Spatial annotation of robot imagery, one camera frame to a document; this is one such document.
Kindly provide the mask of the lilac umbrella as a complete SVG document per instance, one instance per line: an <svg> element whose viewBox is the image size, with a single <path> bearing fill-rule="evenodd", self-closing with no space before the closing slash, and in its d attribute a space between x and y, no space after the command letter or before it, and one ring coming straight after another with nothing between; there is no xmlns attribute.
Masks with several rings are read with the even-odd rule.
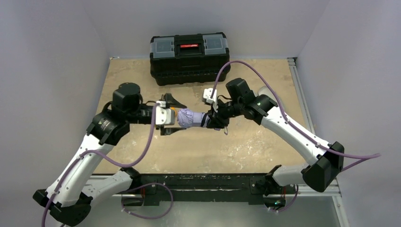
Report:
<svg viewBox="0 0 401 227"><path fill-rule="evenodd" d="M224 119L221 119L218 112L213 109L208 112L194 112L187 108L181 109L177 113L177 120L182 128L200 127L216 131L224 130L224 134L228 135Z"/></svg>

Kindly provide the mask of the black plastic toolbox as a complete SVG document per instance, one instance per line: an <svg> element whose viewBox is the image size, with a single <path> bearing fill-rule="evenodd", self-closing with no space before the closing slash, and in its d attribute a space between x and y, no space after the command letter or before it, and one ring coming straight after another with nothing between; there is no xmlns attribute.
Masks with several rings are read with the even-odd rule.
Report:
<svg viewBox="0 0 401 227"><path fill-rule="evenodd" d="M211 34L154 36L150 41L150 74L159 86L224 81L230 67L227 37Z"/></svg>

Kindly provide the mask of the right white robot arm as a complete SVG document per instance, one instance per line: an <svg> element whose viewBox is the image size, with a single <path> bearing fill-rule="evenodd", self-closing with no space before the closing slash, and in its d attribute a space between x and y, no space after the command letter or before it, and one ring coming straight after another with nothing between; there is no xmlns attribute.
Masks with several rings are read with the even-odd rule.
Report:
<svg viewBox="0 0 401 227"><path fill-rule="evenodd" d="M281 137L306 161L300 166L275 166L265 175L265 194L290 184L306 184L324 192L343 169L344 147L316 137L281 112L278 99L266 86L255 93L244 79L236 78L226 88L230 95L227 103L219 100L212 88L203 91L203 102L211 106L202 120L204 126L226 129L231 118L242 115Z"/></svg>

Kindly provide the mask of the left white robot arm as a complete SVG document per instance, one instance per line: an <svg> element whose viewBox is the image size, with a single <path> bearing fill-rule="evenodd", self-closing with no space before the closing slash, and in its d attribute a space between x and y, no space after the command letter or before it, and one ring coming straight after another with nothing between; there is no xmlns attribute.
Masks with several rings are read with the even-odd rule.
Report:
<svg viewBox="0 0 401 227"><path fill-rule="evenodd" d="M170 93L157 101L144 102L135 83L122 83L113 92L112 100L89 124L80 147L60 176L46 189L37 190L33 199L44 208L41 225L48 215L62 226L80 224L92 208L120 192L138 192L157 187L156 182L143 183L135 170L147 154L155 130L161 135L175 131L175 110L183 108ZM140 156L128 164L111 159L108 154L132 124L149 125L150 132Z"/></svg>

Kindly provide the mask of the aluminium frame rail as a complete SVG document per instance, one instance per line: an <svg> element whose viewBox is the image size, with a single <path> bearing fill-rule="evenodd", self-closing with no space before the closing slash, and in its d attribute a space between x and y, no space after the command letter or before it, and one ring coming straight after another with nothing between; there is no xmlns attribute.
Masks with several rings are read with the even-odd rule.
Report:
<svg viewBox="0 0 401 227"><path fill-rule="evenodd" d="M306 161L299 167L278 165L263 178L252 178L246 186L251 194L269 195L290 184L306 184L316 192L324 192L344 170L344 147L338 142L330 144L294 121L274 91L269 95L262 91L255 94L241 78L228 82L226 87L230 95L226 103L218 98L215 88L204 90L202 100L211 109L192 114L193 127L226 130L231 118L244 116L280 136ZM185 124L174 127L186 108L170 93L149 106L142 103L137 84L121 84L112 101L93 118L79 150L60 177L44 192L37 191L34 199L44 206L45 214L73 227L86 218L97 202L120 192L139 191L146 196L163 187L173 197L170 183L143 181L134 163L119 164L120 170L98 185L86 182L98 164L108 160L108 153L130 131L131 124L149 124L152 131L171 135L187 129Z"/></svg>

